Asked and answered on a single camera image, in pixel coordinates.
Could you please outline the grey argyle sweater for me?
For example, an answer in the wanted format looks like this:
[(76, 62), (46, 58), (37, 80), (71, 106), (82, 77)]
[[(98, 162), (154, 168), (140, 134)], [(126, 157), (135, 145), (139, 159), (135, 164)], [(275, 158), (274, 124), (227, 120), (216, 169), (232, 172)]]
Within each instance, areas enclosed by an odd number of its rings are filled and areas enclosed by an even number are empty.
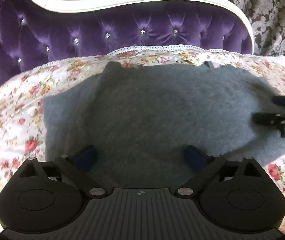
[(193, 177), (183, 148), (265, 166), (285, 154), (285, 138), (257, 125), (257, 112), (285, 113), (262, 78), (233, 66), (106, 65), (43, 101), (45, 158), (74, 158), (94, 146), (90, 177), (104, 187), (171, 187)]

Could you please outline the floral bed cover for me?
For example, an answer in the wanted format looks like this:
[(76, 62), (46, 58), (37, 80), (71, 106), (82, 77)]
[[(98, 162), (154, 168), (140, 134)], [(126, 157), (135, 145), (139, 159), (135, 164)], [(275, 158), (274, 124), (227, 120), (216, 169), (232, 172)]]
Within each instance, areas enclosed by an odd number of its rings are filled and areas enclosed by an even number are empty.
[(0, 191), (27, 157), (45, 159), (43, 99), (65, 92), (103, 71), (109, 61), (123, 67), (191, 64), (205, 61), (231, 64), (263, 76), (278, 93), (285, 94), (285, 57), (241, 55), (194, 46), (136, 46), (107, 55), (51, 61), (20, 73), (0, 87)]

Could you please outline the purple tufted headboard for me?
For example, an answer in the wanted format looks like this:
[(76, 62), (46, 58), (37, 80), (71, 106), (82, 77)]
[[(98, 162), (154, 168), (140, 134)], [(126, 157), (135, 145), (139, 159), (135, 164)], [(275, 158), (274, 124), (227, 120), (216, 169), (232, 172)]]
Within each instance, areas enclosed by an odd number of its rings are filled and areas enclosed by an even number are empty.
[(0, 0), (0, 86), (56, 60), (170, 45), (251, 54), (254, 37), (227, 0)]

